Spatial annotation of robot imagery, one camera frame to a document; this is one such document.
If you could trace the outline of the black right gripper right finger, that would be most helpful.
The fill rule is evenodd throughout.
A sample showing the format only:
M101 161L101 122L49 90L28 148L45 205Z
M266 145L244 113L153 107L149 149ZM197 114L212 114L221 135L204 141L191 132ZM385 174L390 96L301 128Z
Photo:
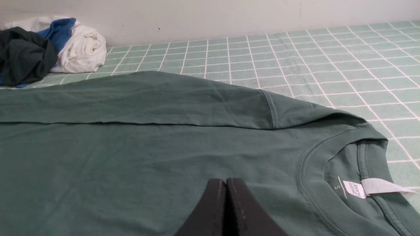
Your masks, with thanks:
M228 178L226 205L227 236L286 236L257 202L241 178Z

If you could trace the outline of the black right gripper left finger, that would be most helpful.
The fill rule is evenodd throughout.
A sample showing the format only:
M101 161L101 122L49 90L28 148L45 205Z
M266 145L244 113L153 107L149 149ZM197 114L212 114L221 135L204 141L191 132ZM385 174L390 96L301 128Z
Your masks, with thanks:
M176 236L222 236L226 184L221 179L210 179L203 195Z

